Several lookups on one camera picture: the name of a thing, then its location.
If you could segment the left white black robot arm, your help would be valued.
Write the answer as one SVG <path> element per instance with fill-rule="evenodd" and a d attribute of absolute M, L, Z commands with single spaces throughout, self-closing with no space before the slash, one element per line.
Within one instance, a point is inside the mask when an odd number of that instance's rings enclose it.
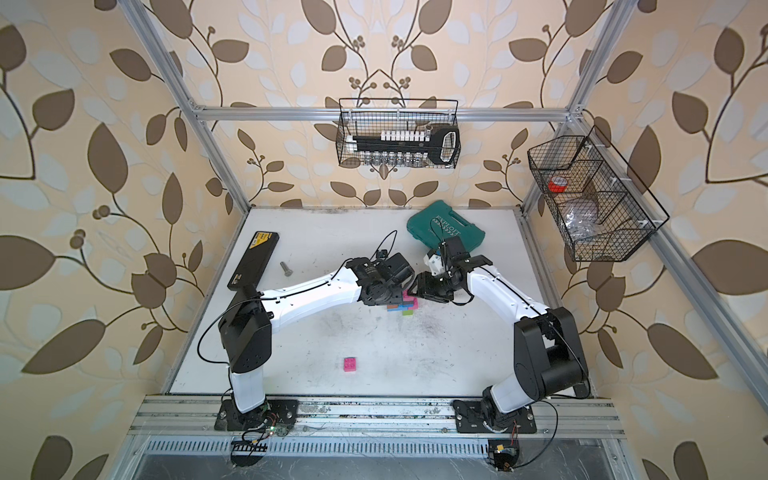
<path fill-rule="evenodd" d="M 231 399 L 222 402 L 221 413 L 229 428 L 271 430 L 280 421 L 267 400 L 263 366 L 272 355 L 273 336 L 281 329 L 342 305 L 394 305 L 413 276 L 414 269 L 401 254 L 355 257 L 332 273 L 294 286 L 240 289 L 213 323 L 227 355 Z"/>

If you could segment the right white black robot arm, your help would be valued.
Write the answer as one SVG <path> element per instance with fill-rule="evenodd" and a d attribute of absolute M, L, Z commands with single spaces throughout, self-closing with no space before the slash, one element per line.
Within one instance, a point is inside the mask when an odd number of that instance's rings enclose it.
<path fill-rule="evenodd" d="M 407 293 L 437 303 L 453 303 L 455 293 L 488 305 L 513 331 L 513 373 L 487 387 L 479 416 L 485 428 L 510 432 L 527 416 L 527 407 L 578 385 L 589 373 L 573 315 L 550 308 L 504 278 L 483 255 L 450 257 L 435 250 L 425 256 L 429 270 L 416 276 Z"/>

